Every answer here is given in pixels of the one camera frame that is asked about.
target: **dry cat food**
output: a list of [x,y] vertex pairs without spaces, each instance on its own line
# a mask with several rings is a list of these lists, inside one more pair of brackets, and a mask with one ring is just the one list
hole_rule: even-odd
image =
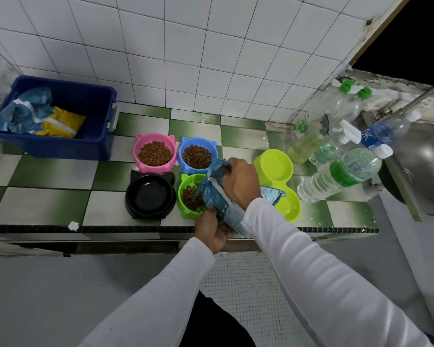
[[190,145],[182,154],[183,161],[191,168],[206,169],[212,162],[212,154],[207,148],[198,145]]
[[197,187],[199,183],[195,183],[195,186],[188,185],[185,189],[183,189],[182,193],[182,202],[185,204],[185,207],[193,212],[198,212],[206,209],[206,204],[203,201],[202,192],[194,198],[196,195]]
[[158,167],[172,159],[172,153],[165,143],[153,141],[140,149],[138,159],[141,163],[150,167]]

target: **white bottle cap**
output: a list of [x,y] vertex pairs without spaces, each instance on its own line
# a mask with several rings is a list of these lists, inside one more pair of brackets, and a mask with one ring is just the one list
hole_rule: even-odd
[[339,122],[339,125],[342,127],[342,130],[344,131],[344,136],[341,136],[339,138],[340,143],[344,144],[344,143],[348,143],[349,141],[352,141],[355,144],[360,143],[361,132],[359,129],[355,128],[351,123],[349,123],[345,119],[341,120],[341,122]]
[[410,122],[414,122],[421,118],[421,113],[417,110],[412,110],[405,113],[405,118],[407,118]]
[[376,147],[373,150],[373,154],[376,157],[381,158],[382,160],[384,158],[392,156],[393,153],[394,153],[394,151],[392,150],[391,146],[386,145],[385,143],[383,143],[382,145],[379,145],[378,147]]

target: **plastic bottle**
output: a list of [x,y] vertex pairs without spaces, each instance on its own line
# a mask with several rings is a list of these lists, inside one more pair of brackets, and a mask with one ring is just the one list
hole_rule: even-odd
[[334,117],[342,109],[346,94],[354,84],[353,79],[345,80],[337,90],[325,91],[305,113],[304,117],[292,128],[292,142],[300,139],[306,133],[309,122],[320,119],[325,114]]
[[374,149],[382,144],[390,145],[404,136],[411,123],[421,118],[421,113],[413,110],[388,116],[362,131],[363,146]]
[[376,175],[382,160],[393,154],[392,148],[382,144],[374,150],[356,148],[347,152],[340,160],[330,164],[311,177],[303,180],[297,189],[299,198],[314,203],[370,179]]
[[365,106],[364,101],[371,96],[371,89],[369,87],[364,87],[359,90],[353,97],[347,97],[344,100],[341,112],[336,116],[336,121],[341,121],[342,119],[353,122],[363,111]]
[[320,147],[323,142],[323,138],[330,131],[330,117],[325,114],[319,123],[319,126],[315,128],[310,127],[309,131],[302,136],[293,146],[291,146],[286,154],[291,158],[295,164],[302,164],[307,162],[309,157]]
[[335,132],[327,143],[321,145],[317,151],[309,158],[310,163],[316,167],[335,160],[346,151],[346,144],[352,141],[354,144],[360,143],[361,132],[351,123],[341,120],[339,123],[341,131]]

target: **stainless steel sink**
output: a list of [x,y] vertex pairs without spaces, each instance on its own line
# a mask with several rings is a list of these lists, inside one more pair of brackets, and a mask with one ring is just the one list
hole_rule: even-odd
[[380,173],[383,185],[407,204],[416,221],[434,221],[434,124],[413,123],[392,147],[394,155],[385,159],[389,173]]

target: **green bottle label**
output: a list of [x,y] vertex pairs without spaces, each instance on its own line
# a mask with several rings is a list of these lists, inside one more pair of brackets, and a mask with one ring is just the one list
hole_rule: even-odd
[[340,161],[331,163],[330,173],[333,179],[344,187],[354,186],[363,181],[347,173]]
[[298,130],[299,133],[305,133],[307,131],[307,128],[309,127],[309,124],[305,119],[301,119],[296,123],[296,125],[292,128],[293,130]]

